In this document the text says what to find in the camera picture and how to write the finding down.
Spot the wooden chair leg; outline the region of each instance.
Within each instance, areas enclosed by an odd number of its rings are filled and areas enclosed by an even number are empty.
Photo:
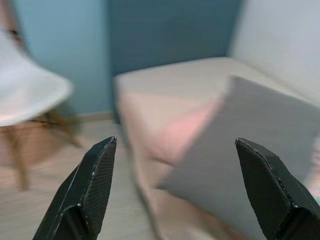
[[[14,126],[6,126],[4,127],[4,135],[5,139],[8,142],[8,145],[11,150],[11,156],[14,163],[14,166],[16,167],[18,171],[18,178],[20,183],[20,188],[22,190],[27,190],[29,188],[29,181],[27,178],[27,171],[25,168],[25,165],[23,163],[23,159],[21,156],[21,148],[19,139],[16,135],[16,130]]]
[[[79,148],[82,147],[81,143],[77,140],[74,132],[71,130],[67,121],[59,114],[59,112],[56,109],[49,111],[47,113],[47,116],[49,119],[58,124],[62,131],[64,131],[68,135],[68,137],[74,145],[76,145]]]

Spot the light wooden floor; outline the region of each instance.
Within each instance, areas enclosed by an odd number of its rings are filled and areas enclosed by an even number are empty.
[[[0,239],[31,240],[62,181],[92,145],[110,136],[116,136],[118,144],[110,199],[98,239],[156,239],[134,187],[127,149],[111,120],[79,126],[82,149],[44,128],[31,128],[21,136],[30,178],[30,190],[26,192],[17,188],[16,171],[0,136]]]

